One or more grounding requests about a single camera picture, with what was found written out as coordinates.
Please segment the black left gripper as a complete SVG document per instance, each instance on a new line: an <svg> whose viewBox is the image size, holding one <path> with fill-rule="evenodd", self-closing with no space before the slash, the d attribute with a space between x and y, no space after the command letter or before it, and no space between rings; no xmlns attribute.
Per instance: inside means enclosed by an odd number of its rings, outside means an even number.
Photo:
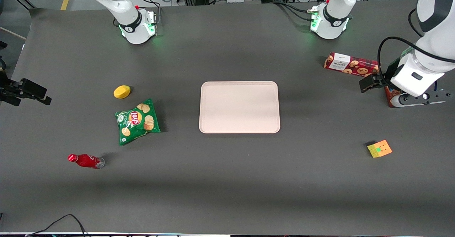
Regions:
<svg viewBox="0 0 455 237"><path fill-rule="evenodd" d="M385 81L379 74L370 74L359 81L361 93L365 93L371 89L379 89L385 86Z"/></svg>

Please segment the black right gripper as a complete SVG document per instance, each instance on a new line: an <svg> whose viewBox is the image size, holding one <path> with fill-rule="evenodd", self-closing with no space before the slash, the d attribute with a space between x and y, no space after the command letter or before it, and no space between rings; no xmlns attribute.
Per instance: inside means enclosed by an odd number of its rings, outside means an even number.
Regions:
<svg viewBox="0 0 455 237"><path fill-rule="evenodd" d="M47 96L47 89L28 79L13 81L1 80L0 100L18 107L22 99L31 99L44 105L50 105L52 98Z"/></svg>

